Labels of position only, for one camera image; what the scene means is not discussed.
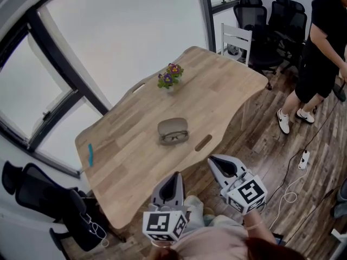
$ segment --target table handle cutout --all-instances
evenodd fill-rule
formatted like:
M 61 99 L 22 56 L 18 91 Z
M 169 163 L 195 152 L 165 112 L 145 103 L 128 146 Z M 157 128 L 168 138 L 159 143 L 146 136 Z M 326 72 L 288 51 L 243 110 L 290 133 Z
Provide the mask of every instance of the table handle cutout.
M 136 89 L 132 91 L 132 93 L 138 92 L 141 88 L 143 88 L 144 85 L 146 85 L 146 83 L 142 83 L 141 85 L 139 85 Z
M 212 140 L 212 136 L 208 134 L 203 140 L 195 147 L 195 151 L 199 152 L 201 149 L 204 148 L 206 144 L 209 143 L 209 141 Z

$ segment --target window frame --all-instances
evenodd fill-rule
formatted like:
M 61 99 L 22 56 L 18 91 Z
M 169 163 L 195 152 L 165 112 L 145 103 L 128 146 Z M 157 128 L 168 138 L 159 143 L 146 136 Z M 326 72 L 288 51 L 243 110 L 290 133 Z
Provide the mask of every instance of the window frame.
M 43 116 L 42 123 L 35 131 L 30 140 L 19 136 L 0 119 L 0 135 L 10 143 L 19 148 L 22 152 L 30 155 L 34 159 L 74 178 L 80 178 L 80 171 L 76 171 L 62 163 L 58 163 L 47 156 L 36 152 L 36 149 L 50 133 L 54 126 L 64 117 L 64 115 L 83 97 L 85 97 L 94 108 L 105 115 L 107 107 L 99 100 L 93 91 L 84 82 L 82 77 L 75 71 L 64 54 L 60 51 L 48 30 L 40 19 L 38 10 L 49 0 L 40 0 L 29 8 L 22 17 L 12 26 L 7 34 L 0 40 L 0 71 L 6 64 L 13 51 L 30 33 L 41 49 L 50 64 L 58 74 L 71 87 L 71 91 L 62 99 L 48 115 Z
M 239 0 L 233 0 L 226 3 L 220 3 L 214 6 L 212 6 L 211 0 L 200 0 L 200 2 L 201 2 L 203 16 L 205 20 L 208 48 L 210 51 L 216 52 L 216 36 L 215 36 L 213 15 L 238 5 Z

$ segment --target black t-shirt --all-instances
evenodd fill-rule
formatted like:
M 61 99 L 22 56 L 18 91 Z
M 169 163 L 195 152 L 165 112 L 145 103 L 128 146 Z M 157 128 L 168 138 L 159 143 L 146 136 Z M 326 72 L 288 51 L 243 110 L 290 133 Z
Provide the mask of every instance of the black t-shirt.
M 312 23 L 327 34 L 326 39 L 343 58 L 347 44 L 347 10 L 341 0 L 313 0 Z M 303 60 L 338 73 L 338 67 L 312 43 L 310 36 L 303 50 Z

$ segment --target blue marker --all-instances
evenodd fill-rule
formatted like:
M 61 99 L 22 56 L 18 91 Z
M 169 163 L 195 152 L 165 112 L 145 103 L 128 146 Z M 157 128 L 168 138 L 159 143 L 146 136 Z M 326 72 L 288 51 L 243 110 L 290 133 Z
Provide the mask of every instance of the blue marker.
M 92 144 L 88 145 L 89 149 L 89 167 L 93 166 L 93 149 L 92 149 Z

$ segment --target purple flower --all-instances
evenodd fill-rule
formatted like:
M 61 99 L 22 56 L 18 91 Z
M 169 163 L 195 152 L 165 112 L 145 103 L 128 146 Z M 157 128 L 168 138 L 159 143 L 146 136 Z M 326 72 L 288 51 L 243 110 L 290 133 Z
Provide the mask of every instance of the purple flower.
M 166 73 L 163 77 L 164 82 L 167 84 L 172 84 L 172 77 L 169 73 Z
M 172 73 L 172 74 L 177 74 L 181 71 L 181 69 L 179 68 L 178 65 L 176 64 L 170 64 L 169 65 L 169 71 Z

